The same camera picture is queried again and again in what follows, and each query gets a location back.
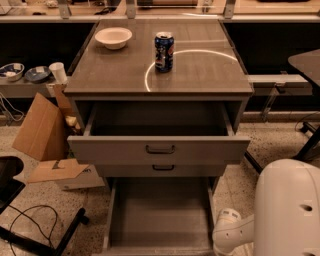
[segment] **cardboard box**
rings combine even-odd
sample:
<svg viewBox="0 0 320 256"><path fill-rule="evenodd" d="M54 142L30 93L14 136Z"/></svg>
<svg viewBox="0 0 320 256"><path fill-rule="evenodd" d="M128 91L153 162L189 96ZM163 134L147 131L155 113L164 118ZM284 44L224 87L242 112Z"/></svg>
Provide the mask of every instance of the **cardboard box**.
<svg viewBox="0 0 320 256"><path fill-rule="evenodd" d="M55 182L61 190L105 186L94 165L89 165L76 178L56 180Z"/></svg>
<svg viewBox="0 0 320 256"><path fill-rule="evenodd" d="M71 113L68 101L58 96L64 113ZM13 148L40 161L28 183L55 181L61 189L104 186L94 166L78 164L76 159L65 159L67 142L65 120L61 109L37 93L19 129Z"/></svg>
<svg viewBox="0 0 320 256"><path fill-rule="evenodd" d="M39 161L64 159L64 119L60 109L37 93L12 147Z"/></svg>
<svg viewBox="0 0 320 256"><path fill-rule="evenodd" d="M105 186L93 165L78 164L76 159L40 162L28 183L55 181L62 190Z"/></svg>

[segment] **chair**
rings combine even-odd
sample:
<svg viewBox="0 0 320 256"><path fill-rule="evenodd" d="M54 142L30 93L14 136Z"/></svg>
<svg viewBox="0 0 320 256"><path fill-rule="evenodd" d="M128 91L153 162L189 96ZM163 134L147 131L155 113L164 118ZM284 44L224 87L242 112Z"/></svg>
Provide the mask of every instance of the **chair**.
<svg viewBox="0 0 320 256"><path fill-rule="evenodd" d="M0 157L0 214L10 205L10 203L25 187L24 183L13 179L13 176L19 174L23 170L23 166L24 164L22 160L18 157ZM14 244L22 250L34 253L35 255L62 255L77 226L80 223L86 225L89 222L89 219L84 215L85 209L79 209L57 248L51 248L27 237L15 234L1 226L0 238L11 244Z"/></svg>

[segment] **gray cabinet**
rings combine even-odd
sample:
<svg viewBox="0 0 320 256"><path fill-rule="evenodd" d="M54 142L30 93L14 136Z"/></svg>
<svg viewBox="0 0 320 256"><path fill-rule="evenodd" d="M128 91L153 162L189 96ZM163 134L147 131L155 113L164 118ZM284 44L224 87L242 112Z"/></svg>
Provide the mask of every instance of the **gray cabinet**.
<svg viewBox="0 0 320 256"><path fill-rule="evenodd" d="M71 149L111 188L103 254L212 255L212 193L250 142L236 131L252 87L216 20L103 20L97 31L109 26L133 38L120 51L92 39L65 90L83 130ZM176 40L166 74L152 66L159 31Z"/></svg>

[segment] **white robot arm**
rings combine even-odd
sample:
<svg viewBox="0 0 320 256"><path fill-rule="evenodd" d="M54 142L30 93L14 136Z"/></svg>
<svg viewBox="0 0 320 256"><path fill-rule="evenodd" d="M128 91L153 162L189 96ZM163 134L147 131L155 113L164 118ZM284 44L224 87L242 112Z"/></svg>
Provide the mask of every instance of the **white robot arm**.
<svg viewBox="0 0 320 256"><path fill-rule="evenodd" d="M283 159L266 166L254 216L221 210L213 231L217 256L254 242L255 256L320 256L320 169Z"/></svg>

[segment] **soda can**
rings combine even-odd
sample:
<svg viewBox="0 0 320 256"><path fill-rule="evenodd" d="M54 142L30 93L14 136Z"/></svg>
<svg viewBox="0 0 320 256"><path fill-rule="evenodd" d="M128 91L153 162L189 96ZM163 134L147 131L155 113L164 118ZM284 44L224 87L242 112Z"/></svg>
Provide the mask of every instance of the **soda can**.
<svg viewBox="0 0 320 256"><path fill-rule="evenodd" d="M170 32L159 32L154 40L156 59L155 68L159 72L168 72L173 66L174 38Z"/></svg>

